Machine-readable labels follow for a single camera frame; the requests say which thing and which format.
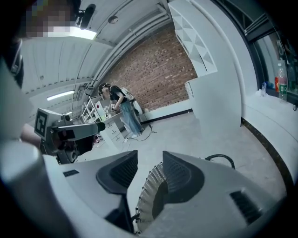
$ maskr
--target ceiling light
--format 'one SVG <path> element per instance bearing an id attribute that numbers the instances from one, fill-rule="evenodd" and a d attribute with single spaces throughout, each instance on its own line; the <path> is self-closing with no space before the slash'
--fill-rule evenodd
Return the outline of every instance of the ceiling light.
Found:
<path id="1" fill-rule="evenodd" d="M 44 33 L 45 37 L 67 37 L 67 36 L 74 36 L 74 37 L 80 37 L 85 38 L 89 40 L 93 40 L 93 38 L 96 36 L 96 32 L 92 32 L 90 30 L 81 30 L 78 27 L 69 26 L 69 27 L 63 27 L 63 26 L 56 26 L 53 28 L 52 32 Z"/>
<path id="2" fill-rule="evenodd" d="M 64 93 L 59 93 L 57 95 L 54 95 L 54 96 L 51 96 L 51 97 L 47 97 L 47 100 L 50 101 L 50 100 L 53 100 L 53 99 L 56 99 L 56 98 L 59 98 L 59 97 L 63 97 L 63 96 L 66 96 L 66 95 L 70 95 L 70 94 L 74 94 L 74 90 L 70 90 L 70 91 L 67 91 L 67 92 L 64 92 Z"/>

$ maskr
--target light blue jeans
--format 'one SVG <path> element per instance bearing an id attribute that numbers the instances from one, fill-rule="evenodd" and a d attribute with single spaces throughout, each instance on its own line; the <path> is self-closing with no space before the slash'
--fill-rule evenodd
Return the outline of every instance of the light blue jeans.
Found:
<path id="1" fill-rule="evenodd" d="M 130 102 L 126 101 L 120 104 L 120 108 L 123 112 L 125 123 L 130 127 L 134 135 L 140 134 L 142 130 L 141 124 L 137 121 L 136 115 Z"/>

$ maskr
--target white cabinet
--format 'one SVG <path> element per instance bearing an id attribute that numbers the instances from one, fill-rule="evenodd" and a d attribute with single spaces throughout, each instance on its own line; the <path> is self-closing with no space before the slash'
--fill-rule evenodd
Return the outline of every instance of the white cabinet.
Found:
<path id="1" fill-rule="evenodd" d="M 122 112 L 104 121 L 103 123 L 106 125 L 106 129 L 100 132 L 102 138 L 108 144 L 110 149 L 119 152 L 122 150 L 124 137 L 122 136 L 116 121 L 121 115 Z"/>
<path id="2" fill-rule="evenodd" d="M 227 43 L 206 12 L 185 0 L 169 3 L 176 36 L 198 78 L 185 84 L 203 136 L 218 136 L 241 125 L 241 96 L 237 72 Z"/>

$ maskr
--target black top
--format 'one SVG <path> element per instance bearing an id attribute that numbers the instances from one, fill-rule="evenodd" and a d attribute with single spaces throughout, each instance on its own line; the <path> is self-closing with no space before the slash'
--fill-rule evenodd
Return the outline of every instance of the black top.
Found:
<path id="1" fill-rule="evenodd" d="M 122 93 L 123 96 L 125 96 L 125 94 L 121 91 L 120 88 L 118 88 L 117 86 L 111 86 L 110 87 L 110 99 L 111 99 L 111 101 L 113 101 L 113 100 L 118 101 L 119 100 L 119 96 L 117 95 L 117 93 Z M 121 103 L 126 102 L 126 101 L 127 101 L 127 98 L 124 97 Z"/>

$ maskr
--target woman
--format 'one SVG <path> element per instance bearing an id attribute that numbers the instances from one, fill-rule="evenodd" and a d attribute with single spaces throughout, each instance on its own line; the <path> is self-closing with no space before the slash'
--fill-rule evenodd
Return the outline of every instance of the woman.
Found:
<path id="1" fill-rule="evenodd" d="M 119 107 L 121 108 L 124 116 L 124 121 L 130 127 L 133 133 L 133 135 L 131 136 L 132 139 L 142 134 L 142 131 L 144 129 L 137 121 L 134 109 L 132 108 L 130 102 L 127 100 L 120 88 L 118 88 L 117 86 L 112 86 L 110 84 L 100 84 L 98 87 L 98 93 L 103 93 L 104 95 L 110 96 L 111 102 L 108 107 L 109 109 L 111 108 L 113 101 L 117 101 L 114 110 L 117 111 L 119 110 Z"/>

